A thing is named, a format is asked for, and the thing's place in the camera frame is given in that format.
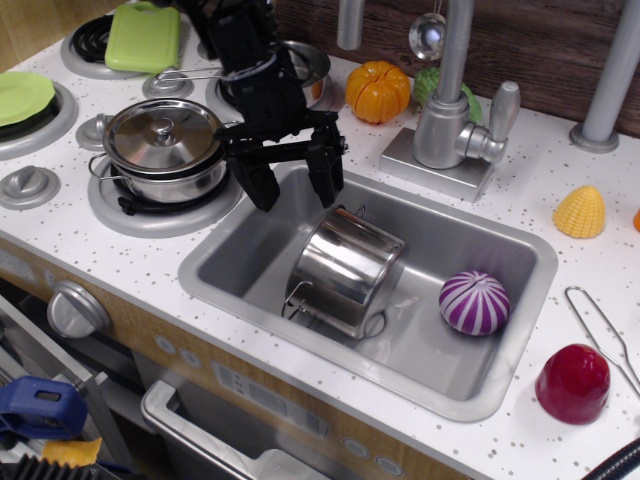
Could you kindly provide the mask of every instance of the speckled countertop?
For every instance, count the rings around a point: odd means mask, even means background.
[[[187,39],[185,68],[203,63],[190,53],[196,43],[195,38]],[[178,267],[215,225],[157,240],[121,235],[103,226],[87,200],[87,161],[92,154],[78,148],[75,131],[98,113],[115,114],[144,100],[145,78],[83,79],[62,66],[59,50],[60,43],[55,44],[14,70],[40,73],[69,89],[78,101],[75,125],[48,148],[0,162],[0,178],[36,165],[53,170],[62,187],[43,206],[0,209],[3,237],[475,478],[579,479],[640,434],[640,398],[615,369],[607,406],[587,426],[555,420],[540,407],[534,392],[535,379],[552,354],[571,343],[589,342],[564,298],[569,285],[580,285],[597,299],[628,342],[631,361],[640,366],[640,232],[632,224],[640,208],[639,140],[621,137],[613,153],[586,153],[568,140],[572,122],[523,110],[510,135],[507,157],[497,165],[485,195],[470,204],[378,170],[380,153],[399,129],[415,128],[414,106],[384,126],[366,125],[348,107],[341,110],[339,129],[350,147],[345,169],[534,233],[558,254],[560,265],[548,299],[501,407],[481,422],[456,423],[184,292]],[[341,88],[355,64],[335,58],[332,62],[331,77]],[[204,103],[205,86],[196,82],[189,98]],[[551,215],[568,193],[583,185],[602,193],[606,228],[593,239],[575,240],[554,227]],[[628,478],[640,478],[640,471]]]

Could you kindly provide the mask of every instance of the sink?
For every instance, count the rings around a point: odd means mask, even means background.
[[[281,194],[268,213],[248,198],[184,260],[182,287],[444,417],[478,421],[500,406],[558,267],[541,238],[345,172],[337,204],[405,241],[406,265],[377,335],[355,340],[285,308],[287,279],[326,213],[304,163],[274,169]],[[462,334],[444,321],[438,296],[464,270],[498,278],[512,303],[500,331]]]

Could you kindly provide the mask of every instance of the blue tool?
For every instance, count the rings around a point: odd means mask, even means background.
[[[0,388],[0,435],[68,440],[77,437],[88,408],[73,385],[37,377],[20,377]]]

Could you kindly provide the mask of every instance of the cooking pot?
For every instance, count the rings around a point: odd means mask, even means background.
[[[307,43],[286,40],[282,42],[289,50],[291,63],[302,83],[302,93],[308,108],[318,103],[324,95],[327,76],[331,69],[331,60],[323,51]],[[229,82],[220,81],[220,92],[231,105],[235,106],[235,100]]]
[[[220,183],[226,171],[214,133],[222,123],[209,109],[189,100],[160,98],[132,105],[115,115],[102,136],[105,154],[121,180],[146,200],[178,203],[199,198]]]
[[[371,336],[402,274],[403,250],[401,239],[343,207],[331,210],[291,270],[285,306],[355,339]]]

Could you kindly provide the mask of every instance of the pot handle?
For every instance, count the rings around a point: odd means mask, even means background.
[[[127,184],[127,186],[130,186],[131,185],[131,179],[129,177],[125,177],[123,175],[112,175],[110,177],[101,177],[100,175],[98,175],[93,170],[93,162],[95,162],[99,158],[102,158],[102,157],[104,157],[106,155],[107,155],[106,152],[103,152],[103,153],[99,153],[99,154],[94,155],[93,157],[91,157],[91,160],[89,160],[89,163],[88,163],[89,172],[91,173],[91,175],[93,175],[94,177],[96,177],[100,181],[102,181],[102,180],[122,180],[123,182],[125,182]]]
[[[300,283],[298,283],[298,285],[295,286],[295,288],[291,291],[291,293],[287,296],[287,298],[285,299],[284,303],[282,304],[282,310],[280,311],[280,316],[284,317],[284,311],[287,308],[287,306],[290,307],[295,307],[295,305],[291,304],[291,299],[293,298],[293,296],[295,295],[295,293],[298,291],[298,289],[302,286],[302,285],[308,285],[309,287],[313,288],[313,283],[309,282],[309,281],[302,281]],[[305,299],[303,298],[302,300],[300,300],[300,303],[298,304],[298,306],[296,307],[296,309],[293,311],[293,313],[291,315],[289,315],[288,317],[286,317],[287,320],[291,320],[293,317],[296,316],[296,314],[298,312],[302,312],[302,313],[306,313],[307,315],[311,315],[309,312],[307,312],[304,308]]]

